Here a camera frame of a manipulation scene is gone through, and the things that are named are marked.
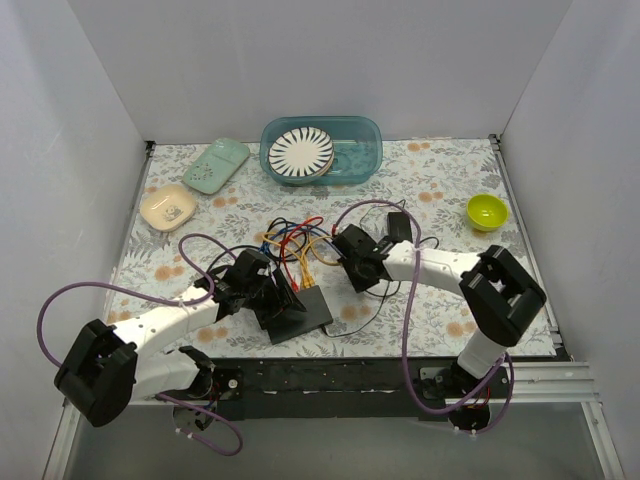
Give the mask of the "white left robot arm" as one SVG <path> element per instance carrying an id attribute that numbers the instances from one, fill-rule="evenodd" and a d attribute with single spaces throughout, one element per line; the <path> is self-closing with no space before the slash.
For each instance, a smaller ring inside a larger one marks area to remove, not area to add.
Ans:
<path id="1" fill-rule="evenodd" d="M 282 272 L 270 269 L 268 257 L 245 250 L 167 306 L 114 325 L 87 323 L 54 384 L 94 427 L 110 423 L 133 400 L 165 392 L 205 398 L 213 388 L 212 360 L 192 346 L 170 346 L 242 308 L 271 326 L 304 306 Z"/>

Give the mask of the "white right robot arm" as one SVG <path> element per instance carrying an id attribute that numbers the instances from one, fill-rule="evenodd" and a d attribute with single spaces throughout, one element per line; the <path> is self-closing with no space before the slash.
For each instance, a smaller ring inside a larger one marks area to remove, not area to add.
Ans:
<path id="1" fill-rule="evenodd" d="M 380 280 L 408 282 L 401 358 L 407 382 L 409 321 L 419 285 L 463 298 L 477 325 L 449 368 L 450 387 L 468 394 L 484 386 L 500 368 L 547 302 L 547 295 L 509 250 L 492 245 L 480 253 L 459 253 L 401 242 L 390 237 L 376 242 L 350 225 L 332 238 L 339 263 L 352 286 L 363 292 Z"/>

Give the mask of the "black power adapter brick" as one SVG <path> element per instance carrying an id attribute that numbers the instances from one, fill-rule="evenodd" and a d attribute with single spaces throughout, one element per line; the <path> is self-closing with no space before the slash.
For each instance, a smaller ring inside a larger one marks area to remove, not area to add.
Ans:
<path id="1" fill-rule="evenodd" d="M 387 214 L 387 232 L 395 243 L 413 241 L 411 221 L 408 215 L 403 212 L 395 211 Z"/>

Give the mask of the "black network switch box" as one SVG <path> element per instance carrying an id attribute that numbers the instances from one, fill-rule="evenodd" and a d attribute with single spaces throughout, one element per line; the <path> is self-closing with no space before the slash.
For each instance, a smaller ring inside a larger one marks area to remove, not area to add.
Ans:
<path id="1" fill-rule="evenodd" d="M 273 345 L 333 323 L 333 316 L 319 286 L 299 291 L 294 302 L 286 307 L 256 310 L 255 315 Z"/>

